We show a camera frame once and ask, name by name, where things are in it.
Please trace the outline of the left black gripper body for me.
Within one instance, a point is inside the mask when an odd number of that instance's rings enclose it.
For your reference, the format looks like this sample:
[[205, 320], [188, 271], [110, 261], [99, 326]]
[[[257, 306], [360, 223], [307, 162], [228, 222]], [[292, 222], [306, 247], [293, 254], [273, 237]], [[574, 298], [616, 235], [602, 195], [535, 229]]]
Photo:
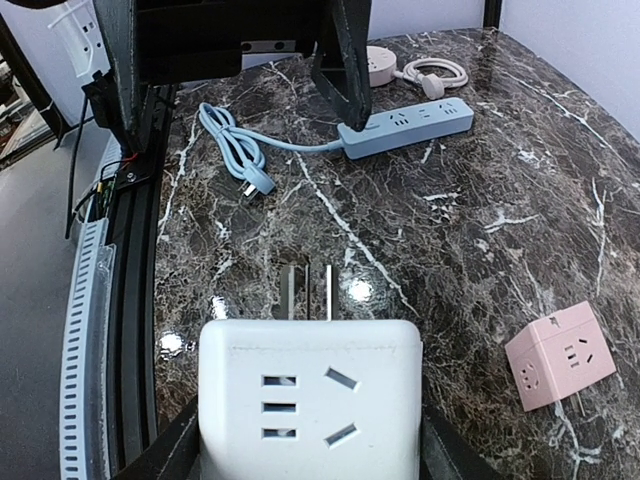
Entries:
[[329, 1], [137, 1], [134, 73], [163, 85], [237, 75], [246, 55], [318, 53], [312, 70], [340, 83]]

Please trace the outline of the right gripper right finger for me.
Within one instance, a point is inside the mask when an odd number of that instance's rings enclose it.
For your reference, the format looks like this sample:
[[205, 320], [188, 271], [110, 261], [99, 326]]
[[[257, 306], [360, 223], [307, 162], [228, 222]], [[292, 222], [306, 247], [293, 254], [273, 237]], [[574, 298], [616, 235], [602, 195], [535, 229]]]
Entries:
[[420, 427], [420, 478], [481, 480], [499, 479], [500, 474], [435, 407], [425, 404]]

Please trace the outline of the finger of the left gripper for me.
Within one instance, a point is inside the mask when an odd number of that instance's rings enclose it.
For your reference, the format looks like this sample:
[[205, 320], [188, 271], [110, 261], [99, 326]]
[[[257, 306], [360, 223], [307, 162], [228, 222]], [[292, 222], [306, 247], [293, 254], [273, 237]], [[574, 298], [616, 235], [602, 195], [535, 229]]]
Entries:
[[367, 40], [372, 2], [324, 3], [311, 77], [336, 116], [361, 131], [371, 115]]
[[109, 129], [124, 151], [146, 148], [141, 123], [144, 95], [141, 93], [137, 47], [138, 8], [135, 1], [93, 3], [110, 70], [94, 76], [98, 93], [92, 108], [99, 126]]

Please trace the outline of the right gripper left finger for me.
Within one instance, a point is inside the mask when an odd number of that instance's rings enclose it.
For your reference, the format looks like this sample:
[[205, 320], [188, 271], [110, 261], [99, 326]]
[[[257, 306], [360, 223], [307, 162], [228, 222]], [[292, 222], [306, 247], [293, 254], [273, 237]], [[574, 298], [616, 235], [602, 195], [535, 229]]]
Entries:
[[199, 456], [198, 398], [170, 423], [162, 434], [114, 479], [183, 480]]

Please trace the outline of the blue power strip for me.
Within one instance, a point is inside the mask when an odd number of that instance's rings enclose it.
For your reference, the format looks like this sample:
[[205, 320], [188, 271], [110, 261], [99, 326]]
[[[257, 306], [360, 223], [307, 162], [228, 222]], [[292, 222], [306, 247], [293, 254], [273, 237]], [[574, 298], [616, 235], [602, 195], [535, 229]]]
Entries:
[[370, 116], [362, 131], [337, 126], [347, 157], [361, 159], [416, 143], [467, 132], [473, 110], [460, 98], [414, 104]]

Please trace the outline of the white cube socket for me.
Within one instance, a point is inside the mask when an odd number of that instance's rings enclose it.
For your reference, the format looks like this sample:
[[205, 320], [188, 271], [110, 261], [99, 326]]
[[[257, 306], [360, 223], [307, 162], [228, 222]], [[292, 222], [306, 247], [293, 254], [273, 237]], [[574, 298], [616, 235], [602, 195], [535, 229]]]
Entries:
[[423, 344], [406, 320], [224, 319], [201, 330], [204, 479], [416, 479]]

